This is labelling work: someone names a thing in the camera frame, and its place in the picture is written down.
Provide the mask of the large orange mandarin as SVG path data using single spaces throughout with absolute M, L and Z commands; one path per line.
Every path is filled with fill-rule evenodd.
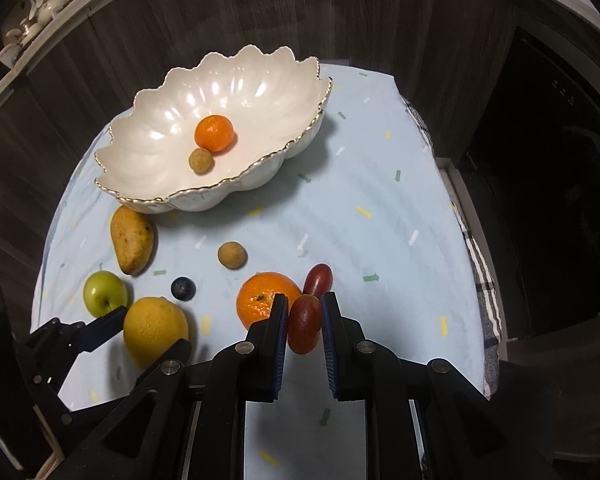
M 286 296 L 288 304 L 293 304 L 301 292 L 293 280 L 277 272 L 254 274 L 242 284 L 236 297 L 236 312 L 246 330 L 270 316 L 278 294 Z

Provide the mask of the green apple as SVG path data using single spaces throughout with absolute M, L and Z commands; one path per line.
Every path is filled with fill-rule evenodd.
M 83 286 L 83 301 L 87 311 L 100 318 L 118 307 L 127 307 L 129 293 L 124 281 L 109 271 L 91 274 Z

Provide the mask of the yellow lemon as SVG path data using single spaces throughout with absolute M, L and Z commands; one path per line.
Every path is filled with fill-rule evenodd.
M 186 315 L 166 298 L 137 299 L 125 315 L 124 345 L 140 370 L 147 370 L 180 339 L 189 340 Z

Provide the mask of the brown longan on cloth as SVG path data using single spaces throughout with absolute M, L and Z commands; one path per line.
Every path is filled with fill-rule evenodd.
M 242 268 L 248 258 L 245 247 L 237 242 L 225 242 L 219 247 L 216 255 L 222 266 L 230 270 Z

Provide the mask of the dark blueberry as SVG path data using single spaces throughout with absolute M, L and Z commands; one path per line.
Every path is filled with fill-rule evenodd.
M 192 300 L 196 294 L 196 285 L 190 278 L 180 276 L 172 282 L 171 294 L 178 301 Z

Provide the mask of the yellow mango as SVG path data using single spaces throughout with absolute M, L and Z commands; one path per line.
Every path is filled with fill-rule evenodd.
M 120 270 L 141 274 L 155 248 L 155 228 L 148 215 L 120 206 L 112 215 L 110 236 Z

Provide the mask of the light blue patterned tablecloth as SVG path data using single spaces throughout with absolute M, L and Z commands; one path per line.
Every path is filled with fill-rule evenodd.
M 182 302 L 194 362 L 207 361 L 246 330 L 236 296 L 254 274 L 274 271 L 299 287 L 317 263 L 334 274 L 343 315 L 400 358 L 450 361 L 490 396 L 475 272 L 475 249 L 434 161 L 424 125 L 389 75 L 323 65 L 334 88 L 321 130 L 266 185 L 234 193 L 200 212 L 155 218 L 157 252 L 134 297 L 173 300 L 174 278 L 196 285 Z M 94 153 L 108 124 L 76 165 L 48 231 L 31 313 L 31 332 L 50 318 L 91 321 L 82 289 L 98 270 L 120 273 L 109 235 L 118 203 L 94 183 Z M 216 251 L 229 240 L 248 252 L 230 271 Z M 125 396 L 140 374 L 115 336 L 82 354 L 60 390 L 69 408 Z M 247 405 L 245 479 L 365 479 L 364 405 L 338 403 L 327 383 L 322 342 L 306 356 L 287 351 L 273 404 Z

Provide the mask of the brown longan in bowl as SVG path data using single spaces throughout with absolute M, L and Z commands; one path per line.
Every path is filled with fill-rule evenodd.
M 214 157 L 205 148 L 195 148 L 189 155 L 188 164 L 195 174 L 208 174 L 214 166 Z

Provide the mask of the small orange mandarin in bowl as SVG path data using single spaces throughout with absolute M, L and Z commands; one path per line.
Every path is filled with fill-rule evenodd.
M 200 148 L 205 148 L 211 154 L 219 154 L 234 143 L 234 126 L 225 116 L 210 115 L 197 125 L 194 139 Z

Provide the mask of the white scalloped ceramic bowl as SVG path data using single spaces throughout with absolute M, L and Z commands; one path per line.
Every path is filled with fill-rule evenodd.
M 268 183 L 315 139 L 332 78 L 310 56 L 250 44 L 169 70 L 137 92 L 95 153 L 96 186 L 144 214 L 199 212 Z

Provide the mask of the white teapot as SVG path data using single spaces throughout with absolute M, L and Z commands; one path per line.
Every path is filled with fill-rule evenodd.
M 47 0 L 45 1 L 40 10 L 38 10 L 38 14 L 36 14 L 36 22 L 40 24 L 42 27 L 50 24 L 57 15 L 64 10 L 66 6 L 65 0 Z

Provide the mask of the dark wood cabinet front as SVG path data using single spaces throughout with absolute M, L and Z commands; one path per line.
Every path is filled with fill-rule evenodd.
M 94 136 L 168 70 L 280 46 L 396 78 L 457 158 L 518 21 L 513 0 L 111 0 L 28 63 L 0 103 L 0 283 L 26 313 L 59 197 Z

